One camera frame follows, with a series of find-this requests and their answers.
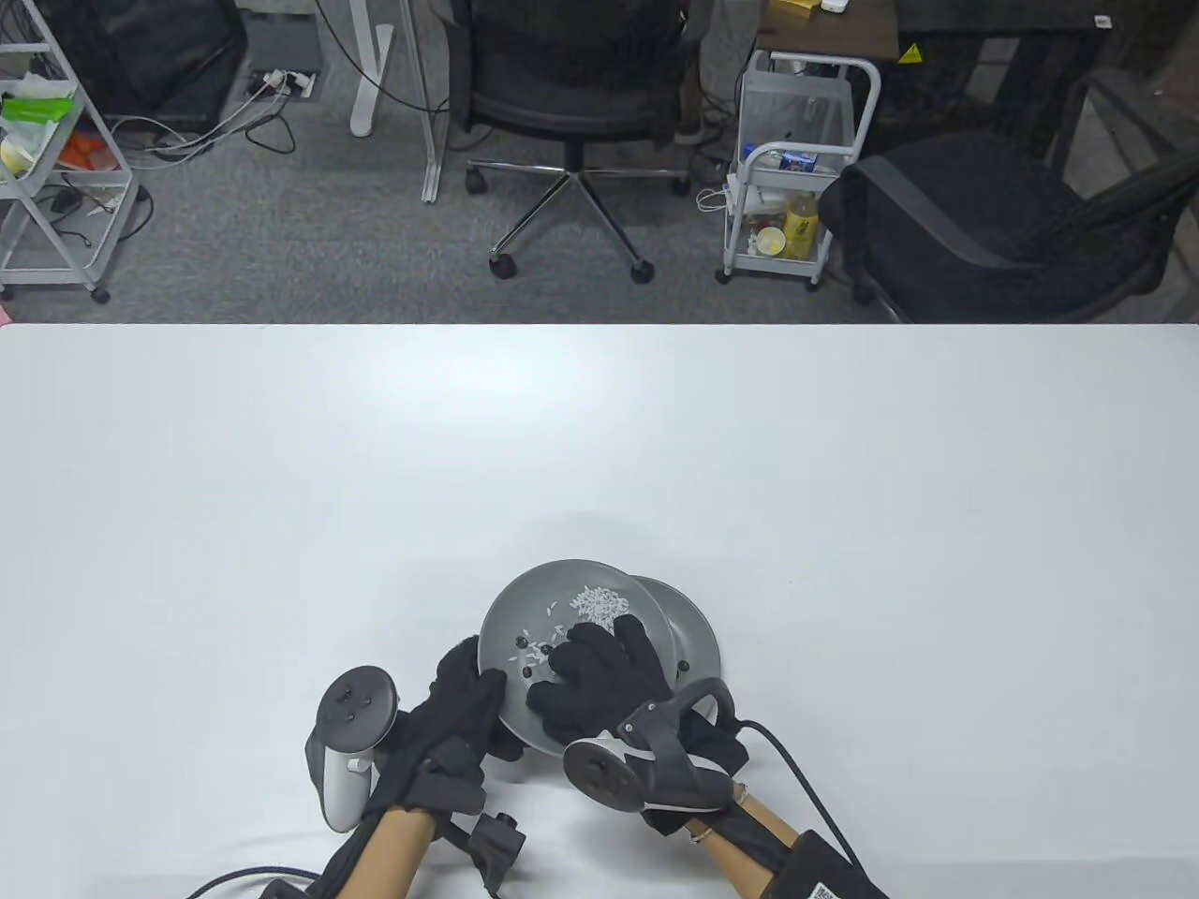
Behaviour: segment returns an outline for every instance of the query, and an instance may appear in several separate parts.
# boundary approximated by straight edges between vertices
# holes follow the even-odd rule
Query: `yellow bottle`
[[[783,255],[788,259],[807,260],[812,255],[812,243],[820,228],[820,215],[817,212],[815,194],[800,191],[787,201],[787,221],[783,222],[783,234],[787,248]]]

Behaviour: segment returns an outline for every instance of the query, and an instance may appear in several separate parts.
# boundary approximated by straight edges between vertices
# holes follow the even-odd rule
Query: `black office chair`
[[[820,198],[854,298],[881,300],[902,321],[1086,321],[1156,290],[1199,189],[1199,143],[1165,139],[1162,111],[1126,73],[1091,73],[1071,104],[1087,90],[1169,155],[1089,200],[1061,177],[1072,132],[1050,168],[980,132],[862,159]]]
[[[668,140],[679,123],[679,88],[689,56],[707,32],[713,0],[435,0],[450,48],[450,117],[464,131],[489,125],[562,144],[562,165],[470,159],[466,189],[487,191],[482,169],[554,175],[554,183],[492,247],[498,278],[517,273],[505,248],[568,185],[574,185],[620,241],[638,284],[653,266],[608,213],[591,181],[670,179],[688,195],[683,169],[586,168],[586,144]]]

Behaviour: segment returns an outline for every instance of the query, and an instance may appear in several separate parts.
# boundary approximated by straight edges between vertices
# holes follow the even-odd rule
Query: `small box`
[[[820,0],[773,0],[779,10],[811,18],[812,11],[820,6]]]

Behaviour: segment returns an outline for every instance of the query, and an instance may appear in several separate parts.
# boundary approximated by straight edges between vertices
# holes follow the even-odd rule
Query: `chrome chair leg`
[[[623,247],[625,253],[628,255],[633,266],[639,266],[643,260],[638,254],[637,248],[633,246],[633,242],[628,240],[628,235],[625,234],[625,230],[616,224],[616,219],[611,217],[607,209],[604,209],[604,205],[600,201],[600,198],[596,197],[596,192],[591,188],[591,185],[588,183],[588,180],[585,177],[576,177],[574,181],[583,191],[583,195],[588,198],[588,203],[591,204],[591,209],[600,213],[600,218],[602,218],[603,223],[608,225],[608,230],[616,236],[617,241],[620,241],[620,246]]]
[[[673,177],[682,180],[688,177],[686,169],[583,169],[586,177]]]
[[[468,159],[468,169],[493,169],[495,171],[523,171],[530,175],[564,175],[566,169],[560,165],[526,165],[519,162],[500,162],[499,159]]]
[[[546,209],[546,206],[549,205],[549,201],[555,197],[558,197],[558,194],[561,193],[564,187],[571,183],[571,180],[572,180],[571,176],[565,173],[561,176],[559,176],[558,181],[555,181],[553,186],[541,195],[541,199],[534,204],[532,209],[525,212],[524,216],[520,218],[520,221],[512,227],[512,230],[510,230],[507,234],[500,237],[499,242],[496,242],[496,245],[492,247],[493,260],[499,258],[500,253],[504,252],[504,248],[507,247],[513,240],[516,240],[516,236],[525,229],[525,225],[528,225],[538,212]]]

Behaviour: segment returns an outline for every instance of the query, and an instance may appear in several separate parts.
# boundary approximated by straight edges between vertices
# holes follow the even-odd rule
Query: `white shelf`
[[[50,173],[54,171],[59,156],[62,155],[62,147],[67,145],[71,134],[74,133],[74,127],[79,122],[82,113],[83,104],[79,102],[78,96],[73,93],[71,97],[71,111],[50,129],[34,164],[17,179],[16,183],[0,177],[0,200],[16,200],[22,197],[22,193],[26,197],[37,195],[37,192],[46,185]]]
[[[785,62],[794,71],[772,71],[775,62]],[[811,73],[808,66],[836,67],[837,77]],[[870,82],[866,107],[856,122],[852,89],[846,78],[850,68],[864,71]],[[808,278],[813,284],[820,280],[832,247],[832,234],[821,225],[805,260],[753,255],[745,251],[747,193],[751,187],[760,187],[802,191],[819,198],[836,183],[846,165],[857,161],[880,89],[878,68],[867,60],[754,52],[741,79],[741,113],[736,158],[733,159],[739,189],[736,195],[727,197],[723,266],[717,272],[722,283],[737,270]],[[741,158],[751,145],[751,152]],[[778,158],[775,153],[814,156],[815,165],[824,170],[785,171],[761,164],[767,158]]]
[[[64,243],[76,263],[92,280],[100,280],[116,241],[125,230],[137,200],[137,181],[125,171],[71,173],[71,186],[88,193],[104,191],[106,200],[115,201],[113,212],[97,211],[84,199],[77,212],[55,222],[60,233],[84,235],[89,247],[76,234],[65,234]],[[0,224],[0,280],[6,284],[61,284],[74,269],[64,260],[49,239],[35,224],[24,204],[14,203]]]
[[[41,41],[0,43],[0,54],[52,56],[62,72],[61,82],[70,88],[61,93],[70,97],[71,111],[53,127],[43,129],[41,149],[22,175],[0,163],[0,201],[7,201],[8,206],[0,221],[0,292],[11,284],[79,284],[91,291],[96,302],[108,302],[108,291],[101,288],[100,280],[137,204],[137,174],[126,162],[96,104],[79,85],[71,61],[54,40],[35,0],[13,2],[25,8]],[[13,86],[11,80],[0,82],[0,91],[11,91]],[[62,149],[84,113],[115,161],[116,168],[112,171],[67,174],[58,168]],[[48,210],[37,205],[38,194],[47,186],[60,185],[77,188],[85,197],[77,211],[52,218]]]

